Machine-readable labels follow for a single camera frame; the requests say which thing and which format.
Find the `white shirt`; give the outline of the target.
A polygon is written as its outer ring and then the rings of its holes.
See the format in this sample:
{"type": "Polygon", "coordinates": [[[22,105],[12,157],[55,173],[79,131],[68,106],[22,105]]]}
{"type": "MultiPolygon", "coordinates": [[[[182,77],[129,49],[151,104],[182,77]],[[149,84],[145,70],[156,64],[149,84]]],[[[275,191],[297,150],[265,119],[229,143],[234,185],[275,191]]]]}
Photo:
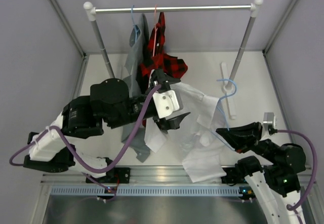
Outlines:
{"type": "Polygon", "coordinates": [[[225,144],[216,133],[226,125],[222,103],[218,97],[182,82],[171,85],[180,96],[183,109],[188,113],[179,129],[163,133],[152,119],[146,121],[145,144],[158,152],[169,140],[177,146],[181,163],[192,182],[214,180],[226,175],[221,167],[220,154],[225,144]]]}

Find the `blue wire hanger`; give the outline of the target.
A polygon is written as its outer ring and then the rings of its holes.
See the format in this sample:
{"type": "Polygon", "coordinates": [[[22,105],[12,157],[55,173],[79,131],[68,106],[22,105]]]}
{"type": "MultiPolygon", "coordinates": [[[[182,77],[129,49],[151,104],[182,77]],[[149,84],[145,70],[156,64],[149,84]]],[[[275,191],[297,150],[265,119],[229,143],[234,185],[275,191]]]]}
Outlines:
{"type": "Polygon", "coordinates": [[[223,115],[225,120],[226,129],[229,130],[229,120],[235,120],[237,113],[236,108],[233,100],[233,96],[237,93],[237,85],[233,80],[230,79],[218,79],[218,82],[223,83],[223,93],[224,95],[219,98],[219,102],[226,102],[227,106],[227,116],[225,115],[225,111],[220,109],[220,107],[216,107],[219,112],[223,115]]]}

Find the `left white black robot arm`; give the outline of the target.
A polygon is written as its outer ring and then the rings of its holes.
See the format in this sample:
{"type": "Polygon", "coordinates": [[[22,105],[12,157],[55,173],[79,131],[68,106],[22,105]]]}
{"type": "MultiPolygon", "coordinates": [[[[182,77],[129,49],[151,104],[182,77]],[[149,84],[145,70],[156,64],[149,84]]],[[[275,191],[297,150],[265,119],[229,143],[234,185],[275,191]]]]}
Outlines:
{"type": "Polygon", "coordinates": [[[127,148],[137,142],[143,120],[152,119],[158,132],[176,130],[185,114],[180,96],[171,88],[180,80],[162,69],[151,75],[149,87],[138,95],[130,94],[126,80],[107,79],[90,87],[88,96],[70,101],[42,133],[30,133],[29,152],[23,167],[47,173],[78,171],[104,183],[117,175],[115,166],[127,148]],[[75,148],[75,142],[104,133],[103,125],[125,129],[124,146],[114,160],[89,157],[75,148]]]}

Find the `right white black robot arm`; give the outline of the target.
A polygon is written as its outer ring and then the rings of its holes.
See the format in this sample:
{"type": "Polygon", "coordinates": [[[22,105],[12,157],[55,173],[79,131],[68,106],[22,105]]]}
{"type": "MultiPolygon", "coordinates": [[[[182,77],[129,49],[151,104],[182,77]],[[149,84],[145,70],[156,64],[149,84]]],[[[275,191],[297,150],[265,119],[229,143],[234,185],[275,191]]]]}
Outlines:
{"type": "Polygon", "coordinates": [[[254,122],[241,127],[218,128],[219,134],[239,154],[253,156],[237,161],[234,175],[247,182],[268,223],[305,223],[303,209],[289,210],[301,199],[298,173],[305,171],[306,156],[295,144],[281,146],[269,136],[276,132],[273,123],[254,122]]]}

